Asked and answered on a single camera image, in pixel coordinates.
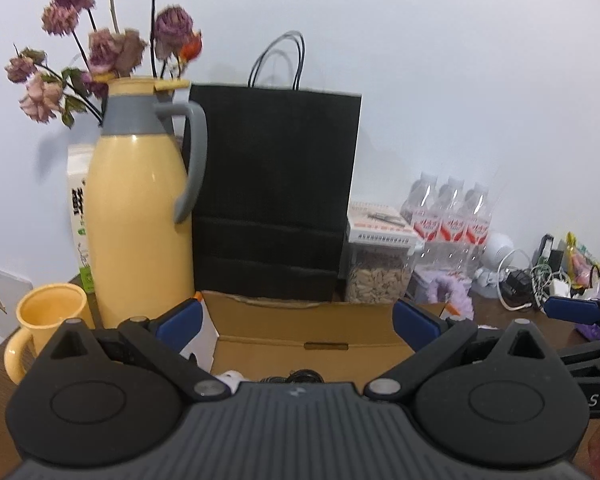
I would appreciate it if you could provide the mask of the colourful snack packet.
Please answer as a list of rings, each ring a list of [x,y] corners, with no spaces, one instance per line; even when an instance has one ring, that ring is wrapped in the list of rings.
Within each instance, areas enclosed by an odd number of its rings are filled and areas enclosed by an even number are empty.
[[[566,237],[566,266],[575,290],[594,288],[600,282],[600,264],[573,232]]]

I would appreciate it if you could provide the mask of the purple fluffy headband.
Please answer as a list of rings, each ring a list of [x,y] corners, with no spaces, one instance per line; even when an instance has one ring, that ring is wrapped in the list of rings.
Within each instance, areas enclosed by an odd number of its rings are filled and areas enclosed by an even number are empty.
[[[430,304],[447,304],[461,318],[475,317],[474,306],[463,283],[453,275],[434,274],[426,288],[426,298]]]

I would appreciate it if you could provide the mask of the clear jar of seeds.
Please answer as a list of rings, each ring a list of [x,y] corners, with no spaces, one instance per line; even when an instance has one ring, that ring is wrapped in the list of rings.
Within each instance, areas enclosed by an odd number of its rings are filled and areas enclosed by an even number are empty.
[[[344,299],[351,304],[391,304],[406,292],[416,243],[351,242]]]

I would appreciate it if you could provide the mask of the black paper shopping bag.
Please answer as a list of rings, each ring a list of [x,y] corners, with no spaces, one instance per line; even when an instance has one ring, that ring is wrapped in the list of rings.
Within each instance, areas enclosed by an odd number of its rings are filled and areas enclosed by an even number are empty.
[[[336,292],[362,99],[356,94],[196,84],[208,154],[193,210],[195,286],[251,298]]]

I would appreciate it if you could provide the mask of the white round robot speaker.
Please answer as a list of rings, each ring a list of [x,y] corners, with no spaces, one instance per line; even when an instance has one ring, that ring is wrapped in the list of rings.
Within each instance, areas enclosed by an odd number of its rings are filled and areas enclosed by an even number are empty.
[[[486,238],[471,290],[483,298],[495,299],[498,285],[505,280],[505,271],[514,258],[514,250],[514,243],[507,235],[491,232]]]

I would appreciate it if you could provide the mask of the white red small box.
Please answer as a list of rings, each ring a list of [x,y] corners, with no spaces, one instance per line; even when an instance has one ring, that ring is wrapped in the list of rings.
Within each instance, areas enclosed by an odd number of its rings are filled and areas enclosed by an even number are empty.
[[[421,250],[424,239],[390,206],[350,202],[347,212],[348,242],[382,248]]]

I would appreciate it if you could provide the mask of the left water bottle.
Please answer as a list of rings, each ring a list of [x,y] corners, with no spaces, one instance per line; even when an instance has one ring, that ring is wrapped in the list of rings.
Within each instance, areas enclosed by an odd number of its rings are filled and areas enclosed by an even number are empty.
[[[417,259],[420,266],[432,266],[434,251],[437,249],[436,238],[440,224],[440,214],[434,208],[437,180],[433,174],[422,172],[400,210],[401,216],[425,242]]]

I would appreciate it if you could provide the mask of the white green milk carton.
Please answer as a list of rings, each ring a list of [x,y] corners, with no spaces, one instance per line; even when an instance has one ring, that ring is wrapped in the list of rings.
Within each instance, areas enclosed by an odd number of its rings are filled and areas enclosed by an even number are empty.
[[[84,195],[86,177],[93,152],[94,145],[92,144],[69,145],[67,158],[69,214],[73,247],[76,252],[76,258],[78,258],[78,269],[82,287],[88,294],[94,292],[95,287],[84,219]]]

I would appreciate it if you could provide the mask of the orange cardboard box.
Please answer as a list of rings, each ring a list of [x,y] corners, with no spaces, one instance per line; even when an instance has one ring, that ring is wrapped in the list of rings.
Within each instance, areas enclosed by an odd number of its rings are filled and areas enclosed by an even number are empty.
[[[414,351],[393,328],[394,304],[260,301],[203,292],[218,332],[211,374],[235,372],[255,382],[315,370],[325,382],[359,389]],[[444,304],[426,304],[443,314]]]

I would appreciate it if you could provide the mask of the dried rose bouquet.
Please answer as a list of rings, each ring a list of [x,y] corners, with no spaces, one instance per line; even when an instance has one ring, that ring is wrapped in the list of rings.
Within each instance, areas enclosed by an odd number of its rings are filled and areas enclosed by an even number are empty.
[[[44,51],[16,51],[5,67],[6,76],[23,86],[20,110],[38,124],[58,118],[72,128],[79,114],[102,122],[110,82],[131,77],[145,55],[151,75],[169,81],[172,88],[204,47],[202,32],[188,12],[181,6],[158,10],[157,0],[150,0],[148,38],[120,26],[114,0],[50,0],[41,22],[47,35],[74,40],[84,67],[54,70]]]

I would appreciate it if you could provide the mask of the white tin container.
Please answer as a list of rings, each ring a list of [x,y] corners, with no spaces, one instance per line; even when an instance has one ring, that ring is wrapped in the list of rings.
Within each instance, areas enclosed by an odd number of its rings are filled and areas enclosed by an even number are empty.
[[[445,301],[449,296],[449,293],[445,289],[439,289],[434,295],[434,300],[431,300],[429,286],[432,282],[437,281],[438,278],[448,278],[449,276],[448,272],[427,270],[418,266],[411,274],[404,296],[407,299],[415,301],[416,304],[434,304],[440,299]]]

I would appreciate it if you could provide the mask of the water bottle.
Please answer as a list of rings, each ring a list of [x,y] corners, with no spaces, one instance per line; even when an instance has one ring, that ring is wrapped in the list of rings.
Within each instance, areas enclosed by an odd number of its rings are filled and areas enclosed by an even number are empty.
[[[492,206],[489,202],[489,188],[476,183],[465,195],[464,203],[460,207],[460,215],[465,220],[463,232],[463,273],[474,278],[480,266],[480,257],[486,246],[491,220]]]
[[[438,215],[439,224],[436,242],[437,270],[453,271],[460,263],[462,255],[462,239],[465,231],[465,217],[460,212],[463,205],[464,181],[449,177],[440,188],[434,211]]]
[[[401,216],[425,242],[417,259],[420,266],[432,266],[434,251],[437,249],[436,238],[440,224],[440,214],[434,208],[437,180],[433,174],[422,172],[400,210]]]

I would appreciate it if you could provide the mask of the right water bottle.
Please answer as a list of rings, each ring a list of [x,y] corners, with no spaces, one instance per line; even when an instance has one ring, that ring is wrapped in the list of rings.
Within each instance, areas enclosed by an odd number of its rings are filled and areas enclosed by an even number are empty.
[[[489,202],[489,188],[476,183],[465,195],[464,203],[460,207],[460,215],[465,220],[463,232],[463,273],[474,278],[480,266],[480,257],[486,246],[491,220],[492,206]]]

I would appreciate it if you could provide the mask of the yellow ceramic mug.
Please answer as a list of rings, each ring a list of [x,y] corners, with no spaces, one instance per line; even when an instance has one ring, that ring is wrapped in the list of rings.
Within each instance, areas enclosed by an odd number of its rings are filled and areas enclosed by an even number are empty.
[[[18,385],[26,370],[22,356],[27,346],[38,356],[65,320],[78,318],[88,328],[94,328],[86,292],[75,284],[49,284],[31,290],[16,309],[19,327],[7,341],[4,367],[9,379]]]

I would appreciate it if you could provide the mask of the middle water bottle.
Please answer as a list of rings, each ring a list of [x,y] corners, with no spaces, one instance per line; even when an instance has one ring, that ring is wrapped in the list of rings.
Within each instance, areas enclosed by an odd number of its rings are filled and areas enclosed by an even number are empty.
[[[440,188],[434,211],[438,215],[439,224],[436,242],[437,270],[453,271],[460,263],[462,255],[462,239],[465,231],[465,217],[460,212],[463,205],[464,181],[449,177]]]

